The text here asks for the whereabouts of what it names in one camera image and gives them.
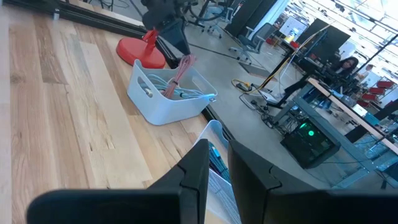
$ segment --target dark hair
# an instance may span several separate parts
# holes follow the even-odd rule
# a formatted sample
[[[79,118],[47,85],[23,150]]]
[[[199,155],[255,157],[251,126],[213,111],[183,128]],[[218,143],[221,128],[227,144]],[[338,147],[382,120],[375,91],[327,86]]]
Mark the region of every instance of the dark hair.
[[[352,66],[351,66],[350,68],[344,69],[340,74],[342,74],[342,75],[350,75],[351,72],[353,72],[353,70],[356,68],[356,66],[357,66],[358,63],[359,63],[359,61],[358,61],[358,59],[357,59],[356,57],[349,57],[349,58],[346,58],[346,59],[344,59],[344,60],[341,60],[341,61],[339,61],[335,66],[332,66],[332,69],[333,69],[334,71],[339,70],[339,69],[343,66],[343,64],[344,64],[346,61],[348,61],[348,60],[352,60],[352,61],[354,61],[354,63],[352,64]]]

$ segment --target white plastic basket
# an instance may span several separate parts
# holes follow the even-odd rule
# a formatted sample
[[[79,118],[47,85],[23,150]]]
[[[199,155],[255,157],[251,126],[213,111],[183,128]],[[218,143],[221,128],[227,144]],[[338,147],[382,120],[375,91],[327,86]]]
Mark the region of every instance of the white plastic basket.
[[[210,121],[195,143],[200,139],[207,139],[213,143],[228,167],[228,141],[223,136],[221,123],[216,120]],[[209,170],[206,209],[226,223],[241,224],[231,184],[211,169]]]
[[[204,93],[198,98],[186,99],[174,96],[170,100],[163,96],[147,77],[147,75],[153,74],[169,81],[175,77],[177,71],[177,69],[144,68],[139,60],[134,61],[127,94],[151,124],[162,125],[197,116],[209,102],[215,101],[216,89],[193,67],[187,70],[179,85],[182,88],[199,90]]]

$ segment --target gray floor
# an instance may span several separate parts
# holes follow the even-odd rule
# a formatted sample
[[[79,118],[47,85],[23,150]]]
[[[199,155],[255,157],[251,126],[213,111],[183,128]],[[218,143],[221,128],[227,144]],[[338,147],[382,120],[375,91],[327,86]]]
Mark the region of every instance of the gray floor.
[[[97,0],[92,0],[91,3],[99,5]],[[126,0],[126,4],[129,4],[126,9],[117,7],[125,5],[125,3],[115,0],[114,12],[141,20],[141,14],[147,10],[141,2],[139,0]],[[199,10],[200,7],[194,8],[197,14]],[[329,189],[342,179],[346,174],[343,170],[348,170],[352,165],[342,169],[341,166],[335,164],[324,164],[315,169],[303,170],[280,144],[282,136],[276,130],[268,128],[261,121],[257,112],[250,110],[239,100],[238,97],[241,92],[232,86],[231,80],[233,78],[257,84],[261,84],[264,79],[248,75],[238,64],[235,59],[237,57],[236,52],[228,50],[230,47],[239,47],[235,40],[225,33],[223,38],[219,39],[217,33],[208,34],[193,25],[186,27],[185,34],[190,43],[192,53],[197,57],[195,68],[218,90],[217,101],[211,103],[211,106],[237,141],[286,172],[316,188]],[[181,55],[171,45],[169,47],[175,55]],[[279,47],[264,44],[261,53],[252,54],[251,58],[253,65],[271,72],[282,60],[283,53],[284,51]],[[279,75],[275,76],[280,82],[270,82],[266,87],[273,90],[273,93],[278,93],[283,91],[285,87],[295,83],[301,76],[300,72],[293,66],[289,66],[282,78]],[[276,114],[277,112],[277,109],[271,109],[271,114]],[[352,161],[344,150],[340,150],[335,157],[331,158],[331,161],[336,159]],[[357,189],[379,189],[381,182],[382,179],[373,173],[351,187]]]

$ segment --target pink cable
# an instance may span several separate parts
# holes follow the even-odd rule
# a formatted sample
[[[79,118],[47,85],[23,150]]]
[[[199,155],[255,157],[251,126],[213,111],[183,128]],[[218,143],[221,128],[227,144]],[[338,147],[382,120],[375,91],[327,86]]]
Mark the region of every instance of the pink cable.
[[[195,63],[195,56],[192,54],[190,55],[184,55],[181,58],[180,64],[178,65],[178,72],[176,76],[171,79],[169,86],[167,89],[163,92],[163,95],[169,99],[171,99],[174,95],[174,89],[178,84],[180,83],[180,80],[184,73]]]

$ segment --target wooden desk surface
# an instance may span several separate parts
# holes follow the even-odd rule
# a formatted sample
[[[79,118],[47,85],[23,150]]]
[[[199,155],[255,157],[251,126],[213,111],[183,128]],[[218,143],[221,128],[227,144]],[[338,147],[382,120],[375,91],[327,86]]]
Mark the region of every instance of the wooden desk surface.
[[[314,78],[309,78],[308,82],[311,83],[316,89],[321,91],[322,94],[325,96],[331,95],[331,93],[325,89],[323,86],[321,86],[318,82],[318,80]],[[381,139],[383,135],[379,133],[379,131],[376,130],[375,127],[371,126],[365,120],[360,117],[357,113],[355,113],[353,110],[351,110],[349,107],[347,107],[344,103],[342,103],[338,98],[335,96],[331,95],[329,96],[329,99],[334,102],[337,106],[339,106],[345,113],[347,113],[350,117],[352,117],[358,124],[360,124],[362,127],[364,127],[366,130],[368,130],[371,134],[373,134],[376,138]],[[383,139],[382,142],[391,150],[393,150],[396,154],[398,154],[398,147],[388,141],[387,139]]]
[[[206,126],[202,115],[144,119],[126,94],[132,67],[115,51],[123,36],[7,4],[0,21],[1,224],[25,223],[30,201],[53,189],[146,188]]]

